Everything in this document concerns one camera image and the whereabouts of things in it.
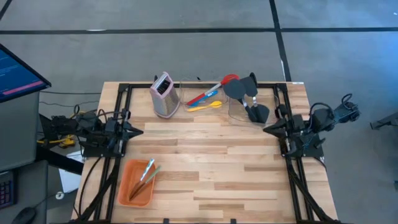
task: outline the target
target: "orange plastic container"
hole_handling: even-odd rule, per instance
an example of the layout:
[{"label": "orange plastic container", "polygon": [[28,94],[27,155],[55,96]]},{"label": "orange plastic container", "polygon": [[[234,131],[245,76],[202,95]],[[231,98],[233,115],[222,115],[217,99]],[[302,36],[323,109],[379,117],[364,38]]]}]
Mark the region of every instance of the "orange plastic container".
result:
[{"label": "orange plastic container", "polygon": [[[135,184],[139,182],[145,168],[147,167],[149,161],[131,159],[127,161],[126,166],[124,166],[122,182],[120,183],[118,201],[122,205],[130,207],[145,207],[152,200],[152,194],[154,191],[155,177],[146,185],[139,195],[136,195],[130,201],[130,193],[134,188]],[[142,184],[145,183],[147,178],[156,170],[155,164],[153,164]]]}]

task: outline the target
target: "keyboard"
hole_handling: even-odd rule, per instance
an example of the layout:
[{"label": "keyboard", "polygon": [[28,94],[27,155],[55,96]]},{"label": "keyboard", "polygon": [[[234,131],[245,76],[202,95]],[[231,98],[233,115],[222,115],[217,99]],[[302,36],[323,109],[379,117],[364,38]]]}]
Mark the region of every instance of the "keyboard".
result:
[{"label": "keyboard", "polygon": [[16,201],[15,172],[0,173],[0,209],[14,205]]}]

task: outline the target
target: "computer screen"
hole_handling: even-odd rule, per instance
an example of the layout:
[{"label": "computer screen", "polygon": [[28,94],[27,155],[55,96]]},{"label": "computer screen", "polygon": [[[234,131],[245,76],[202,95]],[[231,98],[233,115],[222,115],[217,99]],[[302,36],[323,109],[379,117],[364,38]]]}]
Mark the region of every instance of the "computer screen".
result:
[{"label": "computer screen", "polygon": [[50,86],[49,81],[0,44],[0,103]]}]

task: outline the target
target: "red spatula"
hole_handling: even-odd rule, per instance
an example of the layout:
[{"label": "red spatula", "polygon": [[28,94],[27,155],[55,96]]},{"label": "red spatula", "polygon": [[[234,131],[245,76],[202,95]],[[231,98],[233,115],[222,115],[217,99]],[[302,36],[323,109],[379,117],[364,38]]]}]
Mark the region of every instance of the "red spatula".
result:
[{"label": "red spatula", "polygon": [[234,79],[239,80],[239,76],[238,76],[238,75],[235,75],[235,74],[229,74],[229,75],[224,76],[224,78],[222,79],[222,81],[221,81],[219,84],[213,86],[211,89],[207,90],[206,92],[204,92],[204,93],[202,93],[201,95],[197,96],[197,97],[194,98],[193,100],[189,101],[189,102],[187,103],[187,105],[190,106],[190,105],[194,104],[195,102],[197,102],[197,101],[201,100],[203,97],[205,97],[207,94],[209,94],[209,93],[211,93],[212,91],[216,90],[216,89],[217,89],[218,87],[220,87],[221,85],[225,85],[225,84],[227,84],[229,81],[234,80]]}]

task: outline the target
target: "pink cheese grater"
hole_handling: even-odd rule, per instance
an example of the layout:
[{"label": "pink cheese grater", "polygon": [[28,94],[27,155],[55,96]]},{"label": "pink cheese grater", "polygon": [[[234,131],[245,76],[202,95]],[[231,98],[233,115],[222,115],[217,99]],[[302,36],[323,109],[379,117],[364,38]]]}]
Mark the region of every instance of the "pink cheese grater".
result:
[{"label": "pink cheese grater", "polygon": [[163,118],[170,118],[180,105],[180,98],[174,88],[174,82],[167,72],[150,87],[155,113]]}]

